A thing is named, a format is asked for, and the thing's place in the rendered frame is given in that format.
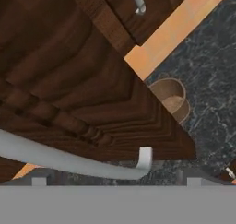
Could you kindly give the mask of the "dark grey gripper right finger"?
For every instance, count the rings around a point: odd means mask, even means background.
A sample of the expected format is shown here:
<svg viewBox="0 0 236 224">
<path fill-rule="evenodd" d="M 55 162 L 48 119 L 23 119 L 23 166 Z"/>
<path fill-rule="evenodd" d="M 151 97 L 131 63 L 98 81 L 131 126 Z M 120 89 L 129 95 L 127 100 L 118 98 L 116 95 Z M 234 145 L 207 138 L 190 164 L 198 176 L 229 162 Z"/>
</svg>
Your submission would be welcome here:
<svg viewBox="0 0 236 224">
<path fill-rule="evenodd" d="M 199 169 L 177 171 L 177 184 L 181 186 L 221 186 L 232 185 L 232 182 L 220 180 Z"/>
</svg>

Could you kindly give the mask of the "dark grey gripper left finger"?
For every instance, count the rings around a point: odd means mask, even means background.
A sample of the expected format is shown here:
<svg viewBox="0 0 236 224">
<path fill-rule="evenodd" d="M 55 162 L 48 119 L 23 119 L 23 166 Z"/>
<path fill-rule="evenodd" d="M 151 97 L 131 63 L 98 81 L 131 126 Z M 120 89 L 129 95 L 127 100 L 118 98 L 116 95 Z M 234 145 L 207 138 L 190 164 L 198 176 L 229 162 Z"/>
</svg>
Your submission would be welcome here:
<svg viewBox="0 0 236 224">
<path fill-rule="evenodd" d="M 21 178 L 1 183 L 2 186 L 47 186 L 53 170 L 35 169 Z"/>
</svg>

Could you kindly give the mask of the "dark brown wooden cabinet door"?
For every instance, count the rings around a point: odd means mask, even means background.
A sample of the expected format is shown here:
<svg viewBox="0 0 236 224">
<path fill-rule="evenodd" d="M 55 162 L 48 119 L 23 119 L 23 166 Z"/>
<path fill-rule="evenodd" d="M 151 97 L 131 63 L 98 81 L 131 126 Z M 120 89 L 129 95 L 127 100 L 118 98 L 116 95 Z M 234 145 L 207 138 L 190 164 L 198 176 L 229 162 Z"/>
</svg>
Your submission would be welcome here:
<svg viewBox="0 0 236 224">
<path fill-rule="evenodd" d="M 0 129 L 134 168 L 195 143 L 75 0 L 0 0 Z"/>
<path fill-rule="evenodd" d="M 227 167 L 229 167 L 234 174 L 236 175 L 236 159 L 234 159 Z M 233 180 L 227 173 L 226 168 L 219 175 L 220 179 L 226 182 L 231 182 L 232 184 L 236 184 L 236 180 Z"/>
<path fill-rule="evenodd" d="M 141 46 L 184 0 L 144 0 L 136 13 L 135 0 L 75 0 L 112 47 L 125 57 Z"/>
</svg>

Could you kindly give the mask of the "round brown wooden basket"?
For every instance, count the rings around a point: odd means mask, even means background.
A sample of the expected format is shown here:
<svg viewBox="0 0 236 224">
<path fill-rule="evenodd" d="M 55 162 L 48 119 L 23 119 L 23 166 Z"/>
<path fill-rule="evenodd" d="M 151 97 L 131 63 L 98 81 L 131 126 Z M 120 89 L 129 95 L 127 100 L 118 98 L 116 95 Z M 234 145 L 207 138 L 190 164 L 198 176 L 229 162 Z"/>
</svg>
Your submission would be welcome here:
<svg viewBox="0 0 236 224">
<path fill-rule="evenodd" d="M 180 80 L 163 78 L 152 83 L 149 88 L 179 124 L 188 118 L 190 104 Z"/>
</svg>

